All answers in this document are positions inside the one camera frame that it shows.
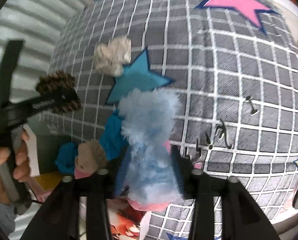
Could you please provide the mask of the person's left hand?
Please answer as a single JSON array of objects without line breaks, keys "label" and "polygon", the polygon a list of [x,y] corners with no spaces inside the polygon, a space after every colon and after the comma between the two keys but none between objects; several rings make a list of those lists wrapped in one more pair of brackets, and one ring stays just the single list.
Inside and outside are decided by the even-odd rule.
[{"label": "person's left hand", "polygon": [[31,172],[26,144],[29,136],[22,127],[17,132],[16,147],[11,131],[0,132],[0,203],[28,209],[31,197],[25,182]]}]

